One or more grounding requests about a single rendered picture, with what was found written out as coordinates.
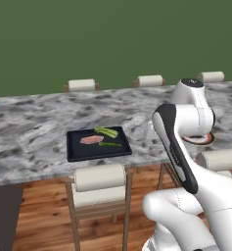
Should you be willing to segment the black rectangular tray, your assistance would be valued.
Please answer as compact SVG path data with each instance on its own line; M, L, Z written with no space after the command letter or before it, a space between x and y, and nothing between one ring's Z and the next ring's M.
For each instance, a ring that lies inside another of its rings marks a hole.
M107 127L118 132L117 138L111 138L104 133L97 133L95 128L67 132L67 159L69 162L112 158L132 154L128 139L121 126ZM81 138L92 135L101 135L104 137L102 142L118 143L121 144L122 147L99 146L98 143L82 144L80 142Z

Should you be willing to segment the white plate with red rim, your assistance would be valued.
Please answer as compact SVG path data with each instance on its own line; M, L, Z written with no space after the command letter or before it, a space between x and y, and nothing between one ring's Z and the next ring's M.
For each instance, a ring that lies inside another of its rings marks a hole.
M214 142L214 135L212 132L202 136L184 136L183 140L194 145L207 146Z

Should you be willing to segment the dark green asparagus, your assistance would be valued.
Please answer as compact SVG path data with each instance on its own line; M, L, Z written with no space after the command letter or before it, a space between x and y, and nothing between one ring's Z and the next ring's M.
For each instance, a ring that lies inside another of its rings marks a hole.
M112 142L99 142L99 146L110 146L110 147L122 147L121 144L118 143L112 143Z

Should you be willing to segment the pink raw steak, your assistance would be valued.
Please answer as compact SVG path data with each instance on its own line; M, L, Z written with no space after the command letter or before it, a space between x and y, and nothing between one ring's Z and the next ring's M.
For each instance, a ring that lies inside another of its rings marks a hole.
M104 137L101 135L92 135L92 136L87 136L87 137L81 138L80 142L82 144L95 144L95 143L102 142L103 139L104 139Z

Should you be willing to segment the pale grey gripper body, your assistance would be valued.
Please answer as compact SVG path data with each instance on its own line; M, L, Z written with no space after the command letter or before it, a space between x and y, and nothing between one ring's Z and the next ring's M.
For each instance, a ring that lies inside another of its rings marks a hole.
M152 121L147 122L144 130L144 136L147 147L152 147L161 143L160 138L154 129Z

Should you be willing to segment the wooden chair with cream cushion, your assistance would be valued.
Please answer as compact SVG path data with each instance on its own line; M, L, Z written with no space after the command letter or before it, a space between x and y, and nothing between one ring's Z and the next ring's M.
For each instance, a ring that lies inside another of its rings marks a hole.
M196 162L208 170L232 177L232 149L201 152Z
M161 75L139 75L133 81L134 87L154 87L165 84L165 79Z
M88 79L72 79L64 85L64 92L75 91L95 91L100 89L100 84L93 78Z
M198 74L198 79L203 83L222 82L224 78L223 72L202 72Z
M123 214L122 250L127 251L133 171L123 164L76 169L65 179L75 251L80 251L79 221Z

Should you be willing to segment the light green celery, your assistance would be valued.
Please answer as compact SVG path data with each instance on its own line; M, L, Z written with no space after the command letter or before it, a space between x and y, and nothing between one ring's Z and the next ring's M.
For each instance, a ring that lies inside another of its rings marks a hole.
M106 128L106 127L96 127L95 131L97 133L104 133L106 136L109 136L111 138L117 138L118 132L116 130Z

